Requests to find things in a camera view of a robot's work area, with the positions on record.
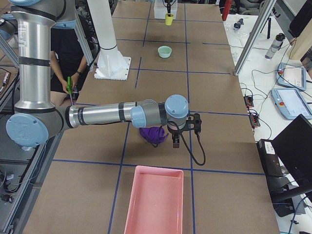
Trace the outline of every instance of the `red cylinder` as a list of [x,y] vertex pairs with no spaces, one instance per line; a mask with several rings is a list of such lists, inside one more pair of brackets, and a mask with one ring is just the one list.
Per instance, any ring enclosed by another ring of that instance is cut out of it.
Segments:
[[226,21],[226,18],[228,17],[231,5],[232,5],[232,0],[226,0],[226,2],[224,4],[223,13],[222,13],[222,20],[223,21]]

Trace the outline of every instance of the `blue joint cap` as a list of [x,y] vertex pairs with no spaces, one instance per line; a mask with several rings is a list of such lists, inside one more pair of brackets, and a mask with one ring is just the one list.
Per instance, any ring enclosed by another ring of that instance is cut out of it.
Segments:
[[12,115],[6,123],[6,131],[16,144],[36,147],[49,138],[46,126],[35,116],[18,113]]
[[10,37],[11,37],[11,35],[9,33],[5,32],[5,31],[3,31],[1,29],[0,29],[0,34],[3,37],[3,39],[5,39],[5,40],[9,40]]
[[76,25],[76,20],[71,21],[59,21],[52,28],[56,29],[74,29]]
[[146,116],[141,106],[136,106],[131,109],[131,121],[135,128],[146,127]]
[[165,109],[173,118],[185,118],[189,113],[189,103],[184,96],[174,94],[167,98]]
[[16,6],[31,6],[40,1],[41,0],[9,0],[10,3],[13,3]]
[[4,20],[15,20],[15,17],[12,14],[3,14],[1,18]]

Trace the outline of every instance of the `black shorts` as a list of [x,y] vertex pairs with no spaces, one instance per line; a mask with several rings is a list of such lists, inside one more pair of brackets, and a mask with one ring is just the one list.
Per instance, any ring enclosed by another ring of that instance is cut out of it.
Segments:
[[[63,74],[64,76],[64,79],[66,79],[67,81],[67,77],[68,76],[72,76],[75,72],[71,73],[71,74]],[[81,74],[81,76],[79,77],[78,79],[78,83],[77,83],[77,90],[78,92],[82,89],[82,86],[84,84],[84,81],[86,80],[86,77],[88,75],[88,71],[87,69]],[[65,93],[63,91],[63,86],[61,84],[61,82],[59,81],[58,77],[53,74],[52,76],[52,79],[51,79],[51,91],[54,91],[54,92],[60,92],[60,93]]]

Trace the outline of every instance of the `person's hand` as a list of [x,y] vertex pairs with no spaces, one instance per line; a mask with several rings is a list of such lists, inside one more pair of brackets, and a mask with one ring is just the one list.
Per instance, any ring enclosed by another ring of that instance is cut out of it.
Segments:
[[67,81],[65,81],[64,79],[61,81],[62,83],[62,86],[63,86],[63,91],[65,93],[68,93],[68,90],[67,90]]
[[72,89],[77,85],[78,83],[78,79],[79,79],[79,74],[78,73],[75,73],[73,74],[72,76]]

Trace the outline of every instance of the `yellow cup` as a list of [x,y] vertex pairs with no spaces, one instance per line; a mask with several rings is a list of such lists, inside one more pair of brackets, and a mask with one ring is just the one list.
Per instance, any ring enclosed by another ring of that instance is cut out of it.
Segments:
[[170,26],[172,24],[172,21],[174,20],[173,14],[166,14],[165,17],[165,24]]

